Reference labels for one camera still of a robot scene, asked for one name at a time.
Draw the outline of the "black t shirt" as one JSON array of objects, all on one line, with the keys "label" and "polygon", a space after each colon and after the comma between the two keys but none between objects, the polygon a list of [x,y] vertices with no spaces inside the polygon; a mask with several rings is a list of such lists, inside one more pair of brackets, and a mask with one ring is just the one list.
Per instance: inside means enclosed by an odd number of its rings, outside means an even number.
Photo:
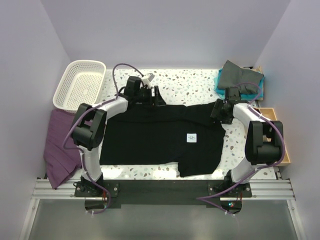
[{"label": "black t shirt", "polygon": [[214,105],[135,104],[107,120],[100,164],[177,163],[180,177],[212,174],[226,134],[221,122],[211,118]]}]

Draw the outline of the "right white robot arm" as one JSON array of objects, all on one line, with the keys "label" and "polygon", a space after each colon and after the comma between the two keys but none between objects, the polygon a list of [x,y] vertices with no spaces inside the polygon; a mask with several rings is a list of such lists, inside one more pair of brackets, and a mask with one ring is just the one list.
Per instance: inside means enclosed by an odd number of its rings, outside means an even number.
[{"label": "right white robot arm", "polygon": [[242,100],[237,86],[225,89],[224,100],[217,100],[211,112],[211,118],[222,124],[231,124],[239,120],[247,130],[244,158],[232,170],[229,170],[222,184],[215,189],[214,196],[235,196],[241,186],[250,181],[258,171],[274,167],[285,158],[284,127],[279,120],[271,120]]}]

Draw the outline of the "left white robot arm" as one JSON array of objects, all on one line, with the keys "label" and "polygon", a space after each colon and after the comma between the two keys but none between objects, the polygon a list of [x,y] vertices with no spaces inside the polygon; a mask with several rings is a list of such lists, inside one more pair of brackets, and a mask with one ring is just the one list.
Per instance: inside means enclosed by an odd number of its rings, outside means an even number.
[{"label": "left white robot arm", "polygon": [[82,103],[76,112],[69,132],[80,153],[82,174],[75,185],[79,192],[91,196],[107,193],[100,167],[99,146],[104,138],[107,121],[126,112],[134,104],[164,106],[159,87],[151,86],[150,77],[130,76],[126,86],[114,98],[95,106]]}]

